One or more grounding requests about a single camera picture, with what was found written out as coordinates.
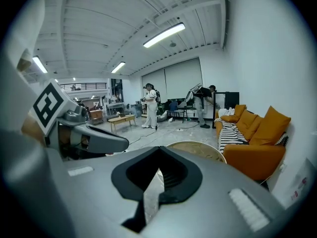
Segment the black and white striped blanket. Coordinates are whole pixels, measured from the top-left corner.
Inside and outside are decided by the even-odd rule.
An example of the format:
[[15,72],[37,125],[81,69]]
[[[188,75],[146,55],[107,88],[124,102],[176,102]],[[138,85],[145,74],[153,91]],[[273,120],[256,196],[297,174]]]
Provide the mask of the black and white striped blanket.
[[[248,141],[244,138],[241,132],[238,130],[237,126],[233,122],[226,122],[221,120],[220,118],[216,118],[214,120],[220,121],[222,123],[222,130],[218,139],[218,150],[220,153],[223,153],[224,147],[228,144],[234,145],[248,145]],[[284,132],[280,139],[277,141],[275,145],[283,145],[286,146],[288,140],[288,135]]]

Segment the ceiling light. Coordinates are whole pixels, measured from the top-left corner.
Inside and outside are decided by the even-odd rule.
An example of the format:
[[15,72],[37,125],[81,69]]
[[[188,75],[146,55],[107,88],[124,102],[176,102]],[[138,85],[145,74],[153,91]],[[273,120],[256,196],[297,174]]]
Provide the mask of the ceiling light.
[[153,38],[149,39],[147,42],[143,44],[144,47],[149,48],[150,46],[154,45],[155,43],[165,39],[166,37],[175,34],[181,30],[185,29],[185,25],[183,22],[178,23],[174,26],[171,26],[164,30],[163,32],[155,35]]
[[47,73],[48,71],[45,69],[44,65],[42,64],[39,57],[33,57],[33,61],[36,63],[36,65],[41,69],[43,73]]
[[125,62],[122,61],[116,68],[114,68],[114,70],[111,73],[116,73],[124,65],[125,65]]

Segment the round wooden tray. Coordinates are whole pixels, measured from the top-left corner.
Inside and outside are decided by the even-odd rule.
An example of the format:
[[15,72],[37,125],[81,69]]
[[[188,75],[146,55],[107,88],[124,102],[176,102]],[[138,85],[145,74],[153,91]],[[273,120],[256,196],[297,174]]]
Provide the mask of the round wooden tray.
[[197,141],[180,141],[168,145],[174,149],[182,150],[206,159],[227,163],[225,157],[211,145]]

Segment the black shoe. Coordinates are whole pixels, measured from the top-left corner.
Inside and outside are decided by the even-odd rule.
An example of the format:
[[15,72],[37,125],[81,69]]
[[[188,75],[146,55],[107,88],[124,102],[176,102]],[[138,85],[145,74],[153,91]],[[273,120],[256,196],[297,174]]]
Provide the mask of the black shoe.
[[204,125],[201,125],[200,128],[209,129],[209,128],[210,128],[210,125],[204,124]]

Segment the white pants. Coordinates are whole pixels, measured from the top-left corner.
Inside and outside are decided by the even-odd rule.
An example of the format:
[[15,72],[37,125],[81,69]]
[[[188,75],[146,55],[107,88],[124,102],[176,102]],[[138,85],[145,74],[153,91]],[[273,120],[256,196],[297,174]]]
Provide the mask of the white pants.
[[147,120],[145,121],[145,126],[152,126],[156,127],[158,120],[157,120],[157,110],[158,110],[158,104],[155,101],[148,102],[147,103]]
[[205,120],[203,117],[203,104],[201,98],[194,96],[194,103],[198,114],[198,121],[200,123],[200,126],[202,126],[205,124]]

